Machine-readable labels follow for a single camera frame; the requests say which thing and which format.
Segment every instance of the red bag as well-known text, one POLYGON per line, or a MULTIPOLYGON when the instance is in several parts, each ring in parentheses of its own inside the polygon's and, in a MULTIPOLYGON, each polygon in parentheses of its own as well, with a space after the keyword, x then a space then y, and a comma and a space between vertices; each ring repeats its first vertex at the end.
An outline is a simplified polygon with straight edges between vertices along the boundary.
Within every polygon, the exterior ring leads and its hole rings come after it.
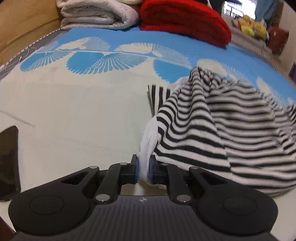
POLYGON ((289 31, 283 30, 279 27, 270 27, 269 43, 267 46, 272 50, 272 53, 281 54, 289 38, 289 31))

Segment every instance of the bed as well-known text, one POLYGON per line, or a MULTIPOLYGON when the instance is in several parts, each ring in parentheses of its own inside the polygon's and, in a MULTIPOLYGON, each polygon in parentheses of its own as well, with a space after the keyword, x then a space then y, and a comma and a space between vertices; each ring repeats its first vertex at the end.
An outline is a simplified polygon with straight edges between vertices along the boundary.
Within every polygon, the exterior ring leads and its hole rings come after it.
MULTIPOLYGON (((53 18, 50 21, 58 22, 58 15, 53 18)), ((114 163, 129 162, 139 151, 152 117, 147 85, 168 86, 188 76, 195 65, 227 78, 250 81, 284 107, 295 102, 291 82, 270 63, 234 44, 221 49, 138 27, 123 31, 74 28, 59 33, 47 36, 51 39, 46 46, 39 48, 35 43, 11 59, 7 69, 11 72, 0 82, 0 130, 11 125, 19 128, 22 191, 87 166, 107 169, 114 163)), ((24 35, 26 32, 12 38, 4 49, 15 49, 13 44, 21 43, 24 35)), ((122 192, 163 193, 144 183, 126 186, 122 192)), ((281 241, 296 238, 294 198, 295 189, 275 197, 279 216, 272 233, 281 241)), ((12 227, 8 205, 0 204, 0 216, 12 227)))

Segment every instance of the black round joint cap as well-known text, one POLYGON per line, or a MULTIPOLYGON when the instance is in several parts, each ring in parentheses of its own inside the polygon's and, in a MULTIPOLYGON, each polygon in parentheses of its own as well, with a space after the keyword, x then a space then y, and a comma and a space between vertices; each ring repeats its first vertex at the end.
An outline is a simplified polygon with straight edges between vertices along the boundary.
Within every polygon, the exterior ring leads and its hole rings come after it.
POLYGON ((30 209, 41 215, 51 215, 60 211, 64 201, 58 196, 44 195, 34 198, 30 203, 30 209))
POLYGON ((212 185, 197 203, 201 219, 215 230, 239 236, 269 232, 278 209, 271 197, 239 184, 212 185))
POLYGON ((89 210, 89 201, 79 188, 60 183, 21 193, 12 200, 8 212, 17 231, 54 235, 82 223, 89 210))
POLYGON ((255 212, 257 204, 249 197, 233 196, 224 200, 223 207, 234 215, 250 215, 255 212))

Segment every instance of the red folded cloth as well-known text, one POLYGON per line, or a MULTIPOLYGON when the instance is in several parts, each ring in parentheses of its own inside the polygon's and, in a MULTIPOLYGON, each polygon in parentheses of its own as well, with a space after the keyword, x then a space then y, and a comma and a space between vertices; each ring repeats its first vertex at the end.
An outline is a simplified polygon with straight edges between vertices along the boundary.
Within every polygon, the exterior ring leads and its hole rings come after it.
POLYGON ((213 9, 194 0, 144 0, 140 8, 141 30, 187 35, 225 47, 231 31, 213 9))

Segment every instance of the smartphone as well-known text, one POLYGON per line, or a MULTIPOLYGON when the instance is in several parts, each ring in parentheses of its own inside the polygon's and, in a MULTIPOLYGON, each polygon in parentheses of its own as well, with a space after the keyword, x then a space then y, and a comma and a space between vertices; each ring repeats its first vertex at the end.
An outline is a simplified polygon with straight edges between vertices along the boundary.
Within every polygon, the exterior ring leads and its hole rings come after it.
POLYGON ((20 193, 17 152, 18 128, 11 126, 0 133, 0 202, 20 193))

